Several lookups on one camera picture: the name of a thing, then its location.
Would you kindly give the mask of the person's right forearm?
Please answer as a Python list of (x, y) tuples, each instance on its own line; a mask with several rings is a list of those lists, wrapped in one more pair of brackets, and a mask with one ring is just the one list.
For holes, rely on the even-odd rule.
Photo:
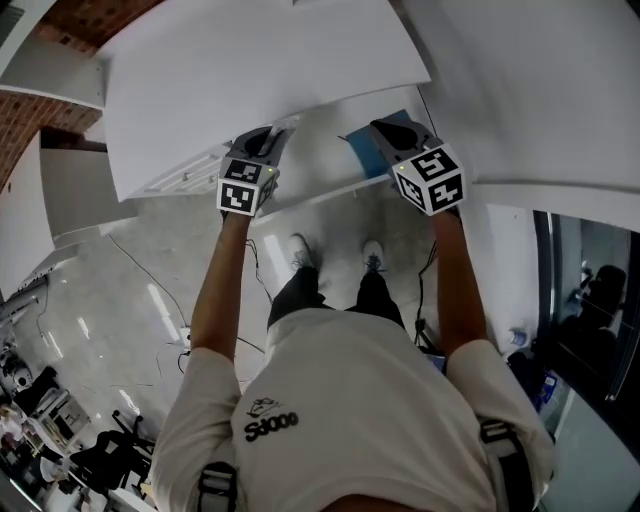
[(460, 219), (450, 211), (432, 217), (437, 249), (437, 311), (446, 357), (487, 338), (486, 317)]

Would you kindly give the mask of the person's left forearm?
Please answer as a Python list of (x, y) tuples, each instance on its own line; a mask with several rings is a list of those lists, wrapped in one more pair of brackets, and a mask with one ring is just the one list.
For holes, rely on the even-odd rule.
[(229, 213), (198, 294), (191, 321), (191, 349), (204, 348), (234, 360), (250, 218)]

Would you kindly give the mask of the blue packet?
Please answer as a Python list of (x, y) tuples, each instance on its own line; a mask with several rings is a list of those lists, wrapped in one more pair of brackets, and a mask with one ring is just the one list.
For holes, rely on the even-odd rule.
[(535, 395), (534, 404), (537, 409), (541, 409), (551, 399), (556, 387), (558, 379), (550, 374), (546, 373), (542, 380), (539, 391)]

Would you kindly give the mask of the white side cabinet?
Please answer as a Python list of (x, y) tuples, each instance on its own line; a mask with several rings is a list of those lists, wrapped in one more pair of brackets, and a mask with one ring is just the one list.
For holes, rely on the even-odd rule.
[(106, 153), (45, 149), (36, 134), (0, 192), (0, 294), (22, 291), (136, 217), (135, 203), (117, 198)]

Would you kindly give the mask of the blue flat pad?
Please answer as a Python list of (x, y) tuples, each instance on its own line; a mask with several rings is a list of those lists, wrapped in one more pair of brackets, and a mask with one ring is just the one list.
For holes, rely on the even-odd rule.
[(376, 178), (389, 173), (390, 167), (375, 143), (369, 125), (347, 134), (346, 141), (360, 162), (366, 178)]

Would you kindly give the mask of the person's left white shoe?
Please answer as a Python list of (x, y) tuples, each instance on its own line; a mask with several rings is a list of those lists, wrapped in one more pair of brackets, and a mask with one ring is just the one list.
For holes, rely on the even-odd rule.
[(290, 266), (294, 271), (302, 268), (317, 268), (315, 255), (301, 234), (293, 234), (288, 240)]

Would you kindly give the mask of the person's white t-shirt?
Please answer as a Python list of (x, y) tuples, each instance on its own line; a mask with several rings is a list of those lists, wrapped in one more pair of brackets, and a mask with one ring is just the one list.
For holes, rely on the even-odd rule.
[(511, 425), (545, 493), (554, 445), (488, 341), (439, 370), (387, 319), (305, 309), (268, 332), (262, 370), (241, 388), (232, 362), (191, 352), (151, 469), (162, 512), (196, 512), (203, 469), (237, 473), (246, 512), (321, 512), (364, 495), (430, 512), (496, 512), (481, 424)]

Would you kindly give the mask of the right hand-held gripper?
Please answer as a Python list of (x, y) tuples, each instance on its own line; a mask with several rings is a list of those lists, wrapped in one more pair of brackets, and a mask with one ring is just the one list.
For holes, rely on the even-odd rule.
[(433, 216), (464, 201), (462, 163), (426, 126), (396, 113), (371, 121), (369, 128), (400, 195), (418, 210)]

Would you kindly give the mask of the person's right white shoe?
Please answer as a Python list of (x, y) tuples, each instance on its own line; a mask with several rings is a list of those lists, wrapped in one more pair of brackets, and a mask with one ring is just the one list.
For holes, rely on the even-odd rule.
[(384, 251), (376, 240), (367, 240), (363, 246), (365, 273), (381, 273), (386, 270)]

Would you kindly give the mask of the black office chair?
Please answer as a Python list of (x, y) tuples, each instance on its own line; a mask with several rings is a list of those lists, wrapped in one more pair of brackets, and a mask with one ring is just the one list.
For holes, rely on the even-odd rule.
[(96, 493), (106, 496), (119, 488), (144, 498), (143, 490), (149, 471), (155, 442), (140, 435), (143, 417), (137, 415), (131, 427), (114, 410), (112, 419), (119, 430), (101, 432), (95, 444), (70, 456), (69, 474)]

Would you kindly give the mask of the white desk with hutch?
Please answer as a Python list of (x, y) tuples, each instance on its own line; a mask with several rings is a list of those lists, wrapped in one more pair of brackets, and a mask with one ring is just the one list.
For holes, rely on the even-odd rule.
[(93, 57), (32, 29), (53, 0), (12, 0), (0, 91), (99, 109), (120, 200), (293, 114), (430, 81), (389, 0), (163, 0)]

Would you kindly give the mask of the person's right black trouser leg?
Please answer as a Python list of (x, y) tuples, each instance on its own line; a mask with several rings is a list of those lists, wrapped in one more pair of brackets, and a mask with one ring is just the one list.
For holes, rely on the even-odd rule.
[(359, 286), (356, 304), (349, 312), (388, 319), (405, 328), (400, 310), (391, 298), (384, 277), (379, 272), (367, 272)]

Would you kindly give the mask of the person's white shoe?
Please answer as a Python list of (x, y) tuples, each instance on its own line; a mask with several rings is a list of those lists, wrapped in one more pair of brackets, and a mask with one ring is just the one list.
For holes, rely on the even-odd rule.
[(288, 240), (290, 266), (294, 271), (302, 268), (317, 268), (315, 255), (301, 234), (293, 234)]
[(384, 251), (376, 240), (367, 240), (363, 246), (365, 273), (381, 273), (386, 270)]

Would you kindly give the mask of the person's black trouser leg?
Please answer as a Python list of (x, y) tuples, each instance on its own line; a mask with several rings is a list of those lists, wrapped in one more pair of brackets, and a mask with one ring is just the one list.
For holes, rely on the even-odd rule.
[(267, 328), (294, 312), (309, 308), (327, 308), (325, 297), (319, 292), (319, 271), (303, 266), (273, 299)]
[(384, 277), (379, 272), (367, 272), (359, 286), (356, 304), (349, 312), (388, 319), (405, 328), (400, 310), (391, 298)]

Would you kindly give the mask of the black framed glass door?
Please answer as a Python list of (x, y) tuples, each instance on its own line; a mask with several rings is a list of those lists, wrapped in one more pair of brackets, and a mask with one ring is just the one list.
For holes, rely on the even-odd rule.
[(614, 402), (640, 364), (640, 233), (549, 212), (533, 219), (534, 347), (574, 388)]

